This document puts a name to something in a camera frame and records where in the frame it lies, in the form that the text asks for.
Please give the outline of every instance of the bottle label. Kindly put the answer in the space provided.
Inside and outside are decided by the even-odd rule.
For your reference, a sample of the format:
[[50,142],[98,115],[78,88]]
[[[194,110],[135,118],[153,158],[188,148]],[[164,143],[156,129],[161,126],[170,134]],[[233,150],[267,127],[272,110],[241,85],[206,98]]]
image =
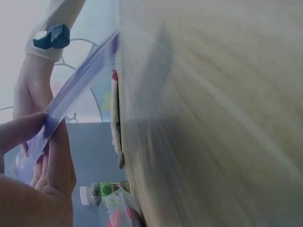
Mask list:
[[100,196],[108,196],[121,188],[120,182],[100,183]]

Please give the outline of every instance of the bottle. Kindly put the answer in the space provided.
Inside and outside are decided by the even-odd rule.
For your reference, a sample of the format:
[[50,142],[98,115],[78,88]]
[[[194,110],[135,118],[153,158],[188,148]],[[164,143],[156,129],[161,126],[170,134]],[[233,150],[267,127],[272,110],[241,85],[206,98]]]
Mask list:
[[80,187],[80,199],[83,206],[93,205],[99,207],[102,197],[108,196],[111,193],[122,187],[130,193],[127,181],[120,182],[100,182],[93,183],[91,187]]

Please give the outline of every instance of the wooden surface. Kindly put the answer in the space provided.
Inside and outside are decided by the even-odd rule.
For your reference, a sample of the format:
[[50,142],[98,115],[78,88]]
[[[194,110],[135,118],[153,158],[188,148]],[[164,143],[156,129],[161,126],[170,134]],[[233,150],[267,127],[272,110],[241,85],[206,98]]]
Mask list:
[[149,226],[303,226],[303,1],[119,7],[123,151]]

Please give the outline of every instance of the gray surface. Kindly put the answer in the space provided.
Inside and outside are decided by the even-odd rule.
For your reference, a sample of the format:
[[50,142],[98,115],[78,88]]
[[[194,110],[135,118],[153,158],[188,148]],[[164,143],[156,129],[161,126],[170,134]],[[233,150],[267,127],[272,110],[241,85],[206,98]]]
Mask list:
[[[77,176],[77,185],[72,195],[74,227],[100,226],[98,210],[82,206],[79,188],[90,186],[93,182],[125,180],[124,171],[118,169],[110,123],[69,124],[68,130]],[[16,148],[5,156],[5,174],[8,176],[14,177],[11,167],[18,151],[19,148]]]

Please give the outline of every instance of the white bottle cap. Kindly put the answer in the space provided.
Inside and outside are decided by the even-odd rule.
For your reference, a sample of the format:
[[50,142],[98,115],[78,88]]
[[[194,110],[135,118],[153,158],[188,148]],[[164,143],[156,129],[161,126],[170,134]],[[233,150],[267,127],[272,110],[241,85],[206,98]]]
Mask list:
[[86,194],[87,187],[80,187],[80,199],[83,206],[88,206],[89,201]]

